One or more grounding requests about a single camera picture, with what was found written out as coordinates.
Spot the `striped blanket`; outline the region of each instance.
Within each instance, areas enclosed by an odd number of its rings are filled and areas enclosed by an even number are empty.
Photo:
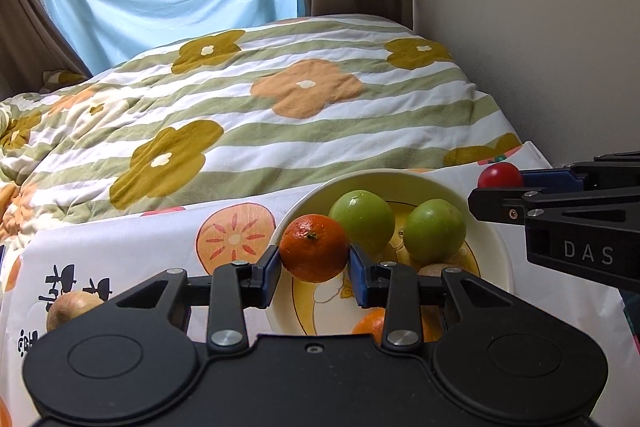
[[[439,168],[520,143],[441,44],[360,15],[156,48],[5,100],[0,131],[0,239],[14,252],[64,224],[360,169]]]

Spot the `bedspread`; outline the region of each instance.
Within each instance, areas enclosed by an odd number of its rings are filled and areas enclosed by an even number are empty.
[[[156,48],[5,100],[0,130],[0,239],[14,253],[38,230],[520,144],[444,46],[361,15]]]

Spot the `bowl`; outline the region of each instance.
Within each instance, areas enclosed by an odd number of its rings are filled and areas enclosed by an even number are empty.
[[[505,291],[513,292],[511,261],[497,230],[472,216],[466,200],[450,188],[427,176],[399,169],[352,172],[322,184],[290,209],[271,236],[270,244],[277,245],[284,230],[297,217],[327,215],[338,198],[357,189],[379,195],[396,214],[394,236],[376,261],[396,261],[419,269],[402,245],[404,220],[422,202],[440,198],[457,207],[466,222],[465,243],[458,253],[447,259],[448,264],[463,267]],[[422,308],[426,322],[439,329],[434,310]],[[267,308],[267,318],[277,334],[341,335],[351,333],[354,325],[369,312],[358,306],[346,270],[330,281],[313,284],[294,279],[283,268],[273,301]]]

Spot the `silver bolt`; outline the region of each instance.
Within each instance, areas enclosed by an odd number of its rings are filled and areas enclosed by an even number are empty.
[[[418,341],[418,333],[411,330],[391,331],[386,339],[394,346],[411,346]]]
[[[242,341],[242,333],[236,330],[220,330],[211,335],[211,342],[217,346],[235,346]]]

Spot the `wall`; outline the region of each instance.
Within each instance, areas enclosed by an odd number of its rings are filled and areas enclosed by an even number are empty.
[[[640,150],[640,0],[416,0],[415,28],[552,163]]]

